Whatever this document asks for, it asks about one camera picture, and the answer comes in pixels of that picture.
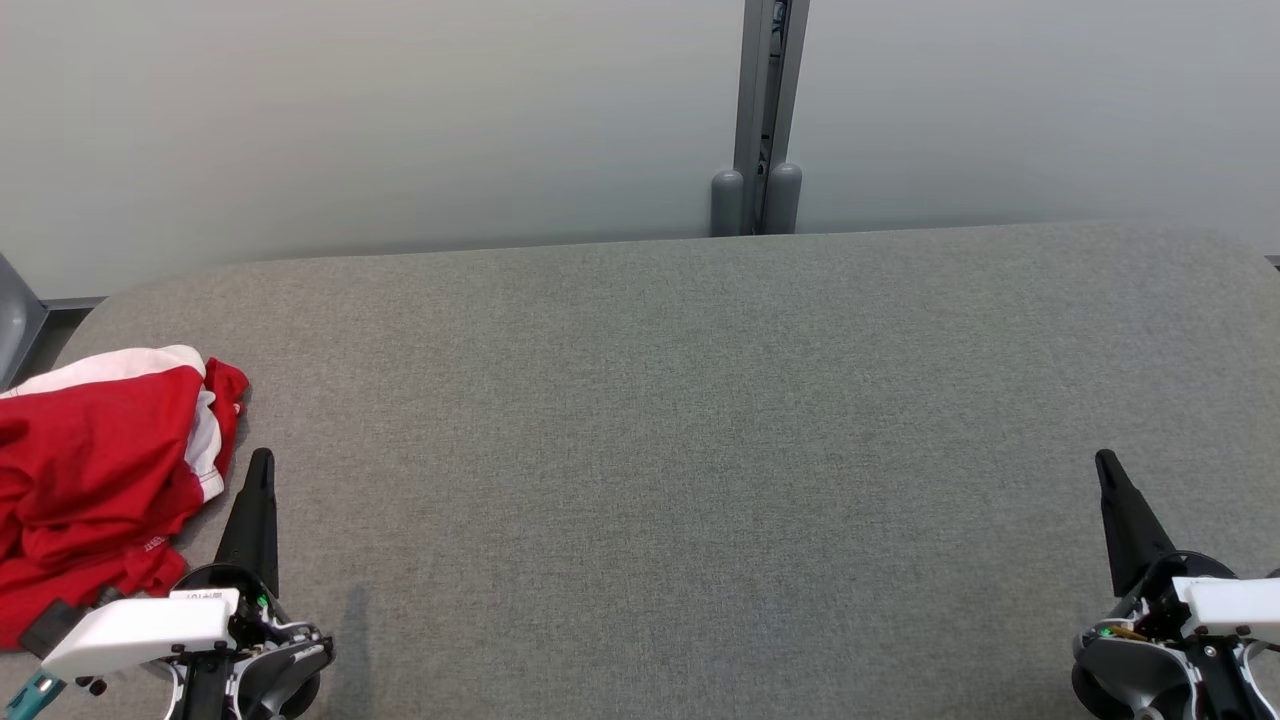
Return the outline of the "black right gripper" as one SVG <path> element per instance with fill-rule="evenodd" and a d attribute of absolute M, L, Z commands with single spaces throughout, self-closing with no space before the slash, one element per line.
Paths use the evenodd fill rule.
<path fill-rule="evenodd" d="M 1253 666 L 1277 651 L 1277 573 L 1234 577 L 1179 552 L 1117 455 L 1094 455 L 1117 606 L 1073 646 L 1071 687 L 1097 719 L 1275 719 Z"/>

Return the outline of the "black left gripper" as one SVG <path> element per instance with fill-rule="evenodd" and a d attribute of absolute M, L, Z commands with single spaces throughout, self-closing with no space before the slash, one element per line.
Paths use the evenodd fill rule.
<path fill-rule="evenodd" d="M 333 638 L 288 619 L 278 601 L 275 459 L 256 448 L 237 493 L 215 564 L 180 579 L 174 600 L 220 600 L 229 607 L 206 650 L 175 643 L 169 719 L 297 719 L 315 701 L 335 659 Z"/>

